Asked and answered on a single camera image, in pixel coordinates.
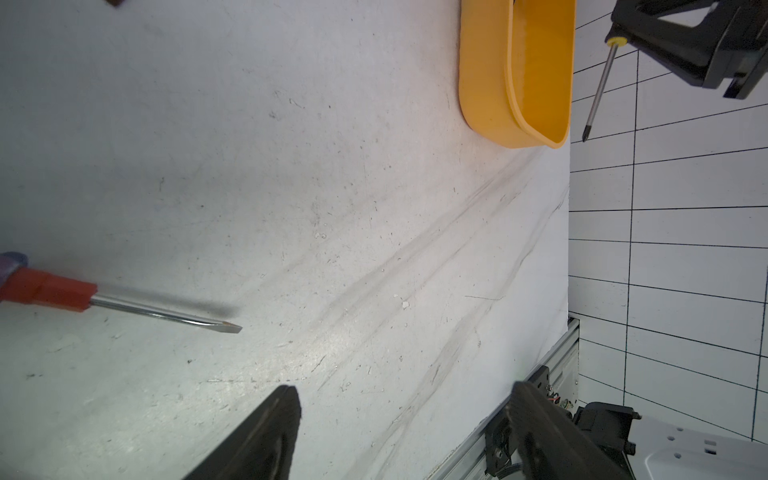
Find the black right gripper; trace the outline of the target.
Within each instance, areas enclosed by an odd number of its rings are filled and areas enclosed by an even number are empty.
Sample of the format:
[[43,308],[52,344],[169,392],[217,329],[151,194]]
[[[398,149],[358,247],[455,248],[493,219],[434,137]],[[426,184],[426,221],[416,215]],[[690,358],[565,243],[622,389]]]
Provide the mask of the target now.
[[[711,58],[711,28],[705,16],[727,19]],[[690,17],[688,23],[668,20]],[[689,85],[716,89],[731,82],[723,96],[746,99],[767,71],[766,1],[617,1],[610,34],[665,67]]]

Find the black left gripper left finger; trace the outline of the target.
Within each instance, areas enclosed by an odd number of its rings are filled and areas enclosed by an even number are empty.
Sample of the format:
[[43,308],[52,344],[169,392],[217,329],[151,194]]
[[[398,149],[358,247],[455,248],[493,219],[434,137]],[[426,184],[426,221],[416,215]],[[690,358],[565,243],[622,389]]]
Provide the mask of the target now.
[[287,479],[301,420],[294,386],[278,386],[186,478]]

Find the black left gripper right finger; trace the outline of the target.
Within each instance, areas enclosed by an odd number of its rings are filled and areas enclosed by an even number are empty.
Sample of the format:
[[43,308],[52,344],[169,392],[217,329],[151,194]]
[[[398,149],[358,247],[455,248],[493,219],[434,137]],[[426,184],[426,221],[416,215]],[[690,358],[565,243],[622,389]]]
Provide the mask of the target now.
[[530,382],[513,385],[508,419],[527,479],[630,477]]

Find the black yellow screwdriver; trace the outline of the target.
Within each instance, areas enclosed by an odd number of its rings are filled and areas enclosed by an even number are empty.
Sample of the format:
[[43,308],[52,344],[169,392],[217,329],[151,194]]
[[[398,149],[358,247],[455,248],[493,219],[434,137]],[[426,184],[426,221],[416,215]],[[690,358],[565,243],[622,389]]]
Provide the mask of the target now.
[[595,118],[597,116],[599,106],[600,106],[603,94],[605,92],[606,84],[608,82],[610,72],[617,55],[617,51],[621,47],[624,47],[627,43],[628,43],[628,40],[626,37],[619,37],[619,36],[611,37],[606,41],[606,44],[609,46],[609,51],[608,51],[606,62],[603,67],[601,77],[597,85],[593,102],[592,102],[587,120],[584,125],[584,129],[582,132],[581,140],[583,142],[586,142],[590,138],[592,128],[595,122]]

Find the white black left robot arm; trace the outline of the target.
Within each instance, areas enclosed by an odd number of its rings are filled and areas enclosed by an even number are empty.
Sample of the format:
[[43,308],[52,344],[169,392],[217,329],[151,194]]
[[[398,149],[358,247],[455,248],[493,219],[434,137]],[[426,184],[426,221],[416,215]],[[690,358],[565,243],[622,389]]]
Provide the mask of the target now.
[[[301,420],[295,387],[277,387],[190,479],[286,479]],[[504,479],[764,479],[767,448],[592,402],[574,416],[518,381],[489,423],[486,473]]]

